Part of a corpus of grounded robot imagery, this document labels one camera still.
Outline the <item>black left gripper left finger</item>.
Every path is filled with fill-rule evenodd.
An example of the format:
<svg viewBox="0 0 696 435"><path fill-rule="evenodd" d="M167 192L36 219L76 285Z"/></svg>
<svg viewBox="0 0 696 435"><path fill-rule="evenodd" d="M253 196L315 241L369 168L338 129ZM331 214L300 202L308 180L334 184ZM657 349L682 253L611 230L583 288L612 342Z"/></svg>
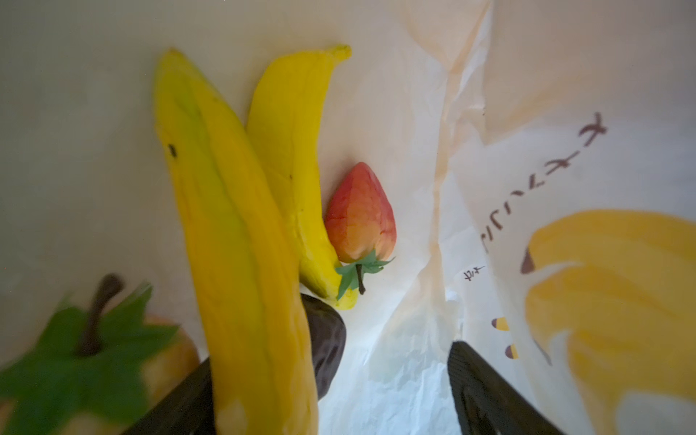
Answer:
<svg viewBox="0 0 696 435"><path fill-rule="evenodd" d="M126 434L216 434L210 360L206 359Z"/></svg>

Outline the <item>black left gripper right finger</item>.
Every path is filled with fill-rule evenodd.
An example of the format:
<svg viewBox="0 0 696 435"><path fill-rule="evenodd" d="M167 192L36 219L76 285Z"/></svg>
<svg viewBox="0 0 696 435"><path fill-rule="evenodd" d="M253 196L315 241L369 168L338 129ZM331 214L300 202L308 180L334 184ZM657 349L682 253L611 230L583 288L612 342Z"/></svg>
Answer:
<svg viewBox="0 0 696 435"><path fill-rule="evenodd" d="M469 344L462 341L452 344L448 375L463 434L561 432Z"/></svg>

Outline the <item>yellow toy banana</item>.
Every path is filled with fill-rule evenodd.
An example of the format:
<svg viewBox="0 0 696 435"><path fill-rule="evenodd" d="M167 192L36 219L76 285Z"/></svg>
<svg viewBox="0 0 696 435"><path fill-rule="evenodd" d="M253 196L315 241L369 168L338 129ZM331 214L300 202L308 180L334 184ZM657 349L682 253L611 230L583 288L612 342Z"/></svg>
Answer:
<svg viewBox="0 0 696 435"><path fill-rule="evenodd" d="M175 49L157 65L154 112L210 353L217 432L316 433L297 255L242 123Z"/></svg>
<svg viewBox="0 0 696 435"><path fill-rule="evenodd" d="M300 281L339 310L354 308L358 291L339 291L339 259L324 226L317 143L333 71L351 54L348 45L337 45L275 59L255 88L246 123L297 250Z"/></svg>

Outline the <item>dark purple toy plum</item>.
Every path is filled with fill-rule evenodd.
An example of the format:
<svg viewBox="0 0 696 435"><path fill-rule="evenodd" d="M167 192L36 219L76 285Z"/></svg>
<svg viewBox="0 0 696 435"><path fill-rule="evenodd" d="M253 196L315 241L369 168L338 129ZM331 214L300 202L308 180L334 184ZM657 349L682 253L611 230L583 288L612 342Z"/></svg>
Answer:
<svg viewBox="0 0 696 435"><path fill-rule="evenodd" d="M322 400L331 387L344 355L347 330L339 313L322 300L301 295L309 326L317 398Z"/></svg>

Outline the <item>toy strawberry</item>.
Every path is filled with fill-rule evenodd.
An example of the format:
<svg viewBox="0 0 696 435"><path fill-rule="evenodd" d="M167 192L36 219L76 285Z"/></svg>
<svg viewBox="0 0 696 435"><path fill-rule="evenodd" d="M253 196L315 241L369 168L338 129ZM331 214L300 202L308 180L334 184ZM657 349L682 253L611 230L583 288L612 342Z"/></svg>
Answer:
<svg viewBox="0 0 696 435"><path fill-rule="evenodd" d="M331 197L324 217L327 235L341 262L338 299L350 290L365 292L364 276L392 262L397 241L393 208L377 176L357 163Z"/></svg>

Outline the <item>banana print plastic bag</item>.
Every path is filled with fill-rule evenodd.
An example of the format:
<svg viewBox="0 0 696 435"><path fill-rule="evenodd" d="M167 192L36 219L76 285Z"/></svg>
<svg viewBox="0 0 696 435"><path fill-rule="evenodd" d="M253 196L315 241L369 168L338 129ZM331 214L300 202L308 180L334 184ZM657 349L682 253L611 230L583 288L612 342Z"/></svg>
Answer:
<svg viewBox="0 0 696 435"><path fill-rule="evenodd" d="M275 58L339 44L322 187L367 162L398 241L320 433L457 433L456 341L565 433L694 433L692 1L3 2L2 362L111 271L211 353L157 62L186 54L238 130Z"/></svg>

